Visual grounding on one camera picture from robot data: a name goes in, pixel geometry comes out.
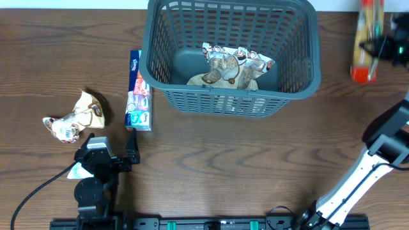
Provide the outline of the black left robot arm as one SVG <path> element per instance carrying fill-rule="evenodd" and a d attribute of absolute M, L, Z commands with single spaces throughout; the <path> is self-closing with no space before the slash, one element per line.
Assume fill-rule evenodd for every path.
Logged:
<path fill-rule="evenodd" d="M 113 213 L 119 185 L 119 173 L 127 173 L 141 162 L 137 145 L 137 130 L 133 129 L 125 146 L 126 157 L 111 156 L 107 137 L 89 135 L 75 152 L 74 160 L 92 174 L 75 187 L 79 215 L 88 220 L 107 219 Z"/>

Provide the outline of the red spaghetti packet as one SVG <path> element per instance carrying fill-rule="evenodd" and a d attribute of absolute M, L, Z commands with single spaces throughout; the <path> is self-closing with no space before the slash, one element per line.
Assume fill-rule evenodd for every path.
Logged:
<path fill-rule="evenodd" d="M 351 79 L 360 84 L 376 80 L 378 58 L 372 57 L 364 48 L 373 47 L 371 41 L 383 33 L 384 0 L 361 0 L 357 21 Z"/>

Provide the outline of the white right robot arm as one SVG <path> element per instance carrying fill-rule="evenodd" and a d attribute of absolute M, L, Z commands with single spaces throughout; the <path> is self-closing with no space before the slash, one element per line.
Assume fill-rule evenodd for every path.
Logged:
<path fill-rule="evenodd" d="M 394 66 L 408 64 L 408 13 L 391 18 L 393 35 L 380 35 L 359 46 L 373 58 L 390 61 Z M 407 171 L 408 99 L 374 119 L 362 136 L 365 146 L 357 161 L 337 185 L 320 197 L 313 210 L 306 210 L 294 229 L 340 229 L 348 213 L 360 198 L 392 170 Z"/>

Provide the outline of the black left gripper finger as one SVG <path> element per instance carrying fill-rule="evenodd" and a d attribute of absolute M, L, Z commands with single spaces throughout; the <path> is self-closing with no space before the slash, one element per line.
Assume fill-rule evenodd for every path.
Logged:
<path fill-rule="evenodd" d="M 127 152 L 127 160 L 130 164 L 139 164 L 141 161 L 139 148 L 137 145 L 137 130 L 132 129 L 128 142 L 125 146 L 125 151 Z"/>
<path fill-rule="evenodd" d="M 75 161 L 82 161 L 86 153 L 88 152 L 88 142 L 91 138 L 94 138 L 95 134 L 90 133 L 86 139 L 86 141 L 80 146 L 80 148 L 75 152 L 74 160 Z"/>

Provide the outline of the cookie bag with clear window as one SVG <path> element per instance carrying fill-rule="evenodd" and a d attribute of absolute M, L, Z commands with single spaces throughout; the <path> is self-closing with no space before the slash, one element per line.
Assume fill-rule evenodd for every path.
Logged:
<path fill-rule="evenodd" d="M 263 75 L 275 64 L 273 59 L 243 47 L 229 48 L 204 43 L 202 51 L 210 65 L 209 72 L 218 70 L 222 78 L 231 84 L 235 83 L 235 78 L 240 76 L 245 67 Z"/>

